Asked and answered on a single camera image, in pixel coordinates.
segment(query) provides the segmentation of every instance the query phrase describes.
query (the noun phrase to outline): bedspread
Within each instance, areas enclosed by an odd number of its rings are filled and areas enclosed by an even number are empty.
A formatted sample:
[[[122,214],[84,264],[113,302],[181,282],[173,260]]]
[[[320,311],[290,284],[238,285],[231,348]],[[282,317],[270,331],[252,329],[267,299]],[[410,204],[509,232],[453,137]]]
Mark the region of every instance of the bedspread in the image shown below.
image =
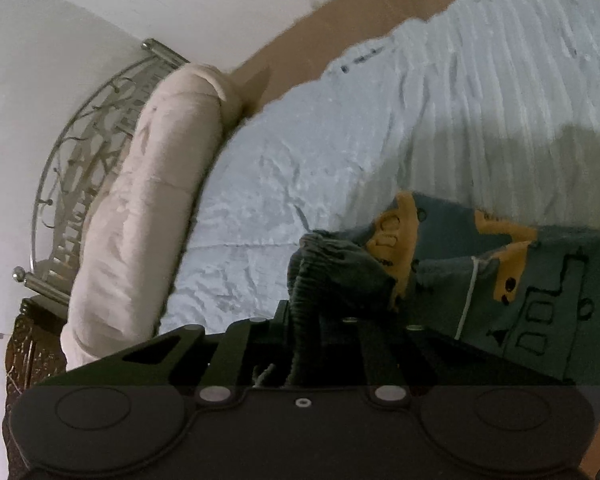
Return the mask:
[[[209,176],[160,332],[272,315],[303,234],[399,189],[600,228],[600,0],[457,0],[267,105]]]

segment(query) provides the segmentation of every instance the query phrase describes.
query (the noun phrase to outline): circular pad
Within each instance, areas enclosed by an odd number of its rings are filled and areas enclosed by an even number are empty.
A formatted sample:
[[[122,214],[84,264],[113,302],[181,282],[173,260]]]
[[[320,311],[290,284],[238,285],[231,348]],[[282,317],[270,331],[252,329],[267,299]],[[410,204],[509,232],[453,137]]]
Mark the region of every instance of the circular pad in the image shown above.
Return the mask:
[[[566,386],[437,386],[420,417],[456,458],[506,474],[576,465],[594,425],[590,404]]]
[[[172,386],[36,386],[15,403],[10,428],[29,465],[95,474],[151,458],[184,421]]]

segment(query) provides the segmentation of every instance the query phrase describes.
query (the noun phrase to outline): gray fabric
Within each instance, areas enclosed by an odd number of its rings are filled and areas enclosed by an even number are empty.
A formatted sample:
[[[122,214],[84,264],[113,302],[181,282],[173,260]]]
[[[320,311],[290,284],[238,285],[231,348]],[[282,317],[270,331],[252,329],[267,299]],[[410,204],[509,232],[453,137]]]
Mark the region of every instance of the gray fabric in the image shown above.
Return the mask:
[[[458,0],[268,105],[208,178],[160,332],[272,316],[301,236],[397,189],[600,227],[600,0]]]
[[[479,233],[472,209],[418,193],[412,197],[420,221],[409,285],[398,291],[404,292],[398,303],[399,324],[420,324],[455,337],[468,302],[463,342],[560,380],[600,384],[599,232],[538,229],[538,239],[526,251],[522,275],[510,278],[512,286],[505,290],[509,300],[501,296],[496,281],[502,263],[492,255],[505,245],[514,247],[512,237]],[[388,209],[395,210],[394,205]],[[394,246],[400,248],[399,237],[407,234],[397,233]],[[358,238],[358,245],[336,240],[346,236],[320,233],[302,238],[290,268],[297,267],[296,257],[307,254],[302,256],[304,272],[319,276],[319,286],[314,279],[311,294],[301,300],[318,310],[321,303],[343,303],[329,298],[332,288],[334,297],[353,299],[360,307],[378,298],[389,310],[387,292],[381,291],[387,290],[388,273],[400,253],[387,254],[393,261],[381,265],[360,248],[371,234]],[[472,256],[478,258],[473,289]]]
[[[389,298],[395,280],[382,265],[358,245],[346,239],[346,234],[316,231],[304,235],[300,248],[291,257],[288,268],[289,298],[311,301],[318,311],[338,317],[373,315],[389,309]],[[300,269],[311,269],[309,298],[294,293]]]

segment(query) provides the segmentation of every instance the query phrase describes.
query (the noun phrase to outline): ornate scrollwork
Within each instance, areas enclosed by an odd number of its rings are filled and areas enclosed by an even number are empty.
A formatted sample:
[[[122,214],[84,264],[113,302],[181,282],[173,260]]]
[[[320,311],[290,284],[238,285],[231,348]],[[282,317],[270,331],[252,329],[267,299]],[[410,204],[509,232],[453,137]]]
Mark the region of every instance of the ornate scrollwork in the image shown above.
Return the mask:
[[[61,303],[68,300],[78,271],[91,202],[133,136],[156,85],[187,62],[155,40],[146,40],[142,48],[150,54],[104,83],[69,120],[40,176],[31,219],[30,272],[17,267],[13,277]],[[39,250],[48,257],[39,259]]]

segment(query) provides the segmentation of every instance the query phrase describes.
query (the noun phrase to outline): beige pillow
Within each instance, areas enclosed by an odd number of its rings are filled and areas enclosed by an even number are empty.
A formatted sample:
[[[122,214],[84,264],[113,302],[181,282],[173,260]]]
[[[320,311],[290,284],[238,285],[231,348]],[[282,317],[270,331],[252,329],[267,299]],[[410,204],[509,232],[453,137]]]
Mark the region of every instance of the beige pillow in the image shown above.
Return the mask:
[[[194,198],[241,110],[231,82],[211,67],[185,65],[155,89],[83,237],[61,334],[67,369],[153,336]]]
[[[107,173],[102,181],[102,185],[100,186],[100,190],[96,195],[96,198],[91,201],[91,205],[87,209],[87,213],[84,216],[84,222],[82,223],[82,240],[86,238],[87,231],[89,230],[89,225],[91,225],[91,219],[96,214],[100,204],[102,201],[109,195],[111,192],[111,187],[113,183],[116,181],[120,172],[122,171],[122,164],[126,160],[126,156],[129,154],[129,148],[131,147],[131,138],[125,137],[125,142],[122,144],[122,148],[120,149],[120,156],[118,157],[118,161],[116,165],[111,168],[111,171]],[[82,264],[82,260],[84,257],[84,241],[80,244],[80,264]]]

